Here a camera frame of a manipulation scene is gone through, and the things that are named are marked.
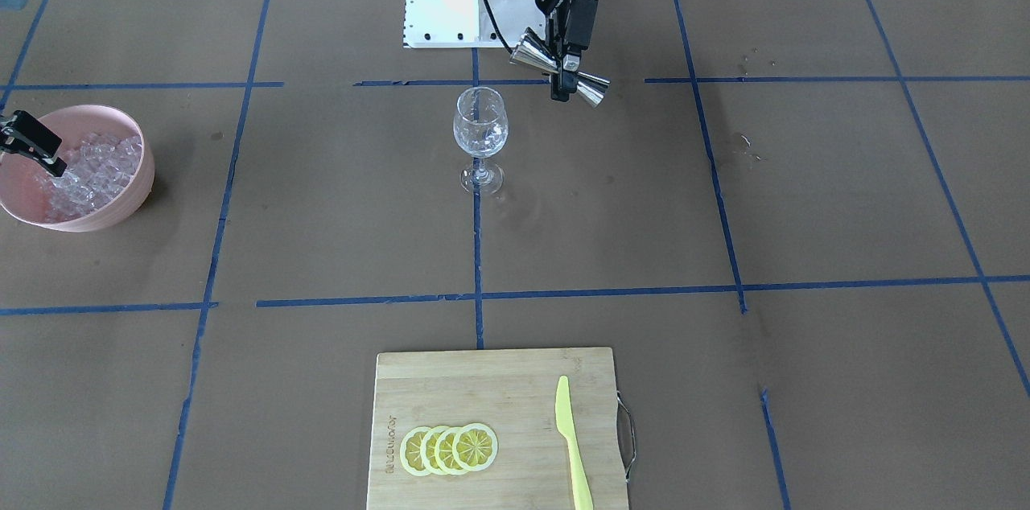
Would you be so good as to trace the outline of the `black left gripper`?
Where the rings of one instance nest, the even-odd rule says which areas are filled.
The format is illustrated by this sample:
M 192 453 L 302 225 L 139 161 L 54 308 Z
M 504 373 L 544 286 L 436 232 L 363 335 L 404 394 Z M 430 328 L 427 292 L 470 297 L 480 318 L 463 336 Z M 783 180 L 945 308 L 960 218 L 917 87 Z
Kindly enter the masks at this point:
M 536 4 L 546 16 L 546 42 L 555 63 L 555 73 L 549 76 L 550 98 L 563 102 L 578 92 L 582 54 L 592 40 L 599 0 L 536 0 Z

